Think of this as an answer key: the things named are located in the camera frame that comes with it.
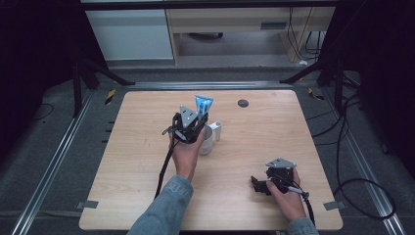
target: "tripod leg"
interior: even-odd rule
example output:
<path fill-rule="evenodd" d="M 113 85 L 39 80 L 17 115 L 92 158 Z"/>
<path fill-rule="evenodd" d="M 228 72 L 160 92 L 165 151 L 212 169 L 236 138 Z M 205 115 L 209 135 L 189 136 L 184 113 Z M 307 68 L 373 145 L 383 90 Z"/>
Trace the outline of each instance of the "tripod leg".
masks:
<path fill-rule="evenodd" d="M 135 85 L 135 82 L 125 80 L 125 79 L 117 76 L 116 74 L 113 74 L 109 70 L 106 70 L 106 69 L 102 68 L 101 66 L 97 65 L 96 63 L 94 63 L 93 61 L 91 61 L 89 59 L 84 59 L 83 64 L 85 66 L 95 70 L 95 71 L 98 71 L 98 72 L 102 73 L 103 75 L 109 77 L 110 79 L 118 82 L 121 85 Z"/>

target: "cabinet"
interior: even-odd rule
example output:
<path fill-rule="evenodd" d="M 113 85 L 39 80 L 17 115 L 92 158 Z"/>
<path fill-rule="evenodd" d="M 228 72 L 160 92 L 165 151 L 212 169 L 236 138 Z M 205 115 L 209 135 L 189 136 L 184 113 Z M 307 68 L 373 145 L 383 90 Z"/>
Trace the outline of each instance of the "cabinet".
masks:
<path fill-rule="evenodd" d="M 303 7 L 165 11 L 175 61 L 180 56 L 182 33 L 274 30 L 278 32 L 290 61 L 295 62 L 298 59 L 297 48 L 301 48 L 307 33 L 326 31 L 334 10 L 334 7 Z"/>

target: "drawer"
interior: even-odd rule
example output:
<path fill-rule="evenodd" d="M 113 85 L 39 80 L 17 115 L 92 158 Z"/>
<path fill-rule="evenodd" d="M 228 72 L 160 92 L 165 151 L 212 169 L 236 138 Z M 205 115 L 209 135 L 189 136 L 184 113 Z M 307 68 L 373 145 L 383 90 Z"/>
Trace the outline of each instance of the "drawer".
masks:
<path fill-rule="evenodd" d="M 300 30 L 310 8 L 294 8 L 292 25 Z M 287 30 L 288 8 L 230 8 L 166 10 L 172 33 Z"/>

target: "white cabinet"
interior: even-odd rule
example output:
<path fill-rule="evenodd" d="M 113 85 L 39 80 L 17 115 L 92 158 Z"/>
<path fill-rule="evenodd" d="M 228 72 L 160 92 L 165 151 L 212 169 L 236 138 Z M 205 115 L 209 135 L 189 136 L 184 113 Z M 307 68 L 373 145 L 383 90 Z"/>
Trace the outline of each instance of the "white cabinet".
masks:
<path fill-rule="evenodd" d="M 82 0 L 91 2 L 125 0 Z M 109 66 L 112 63 L 173 60 L 164 10 L 87 11 Z"/>

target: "right hand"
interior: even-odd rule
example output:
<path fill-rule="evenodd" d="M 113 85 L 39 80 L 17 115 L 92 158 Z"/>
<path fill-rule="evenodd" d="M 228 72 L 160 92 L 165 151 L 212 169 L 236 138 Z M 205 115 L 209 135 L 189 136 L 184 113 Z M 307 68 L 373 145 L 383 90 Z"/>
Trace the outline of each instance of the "right hand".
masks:
<path fill-rule="evenodd" d="M 295 168 L 293 169 L 293 175 L 294 181 L 300 185 L 299 173 Z M 305 210 L 302 205 L 300 194 L 293 191 L 288 191 L 286 194 L 283 194 L 271 181 L 266 181 L 266 186 L 274 197 L 281 213 L 290 222 L 294 219 L 305 217 Z"/>

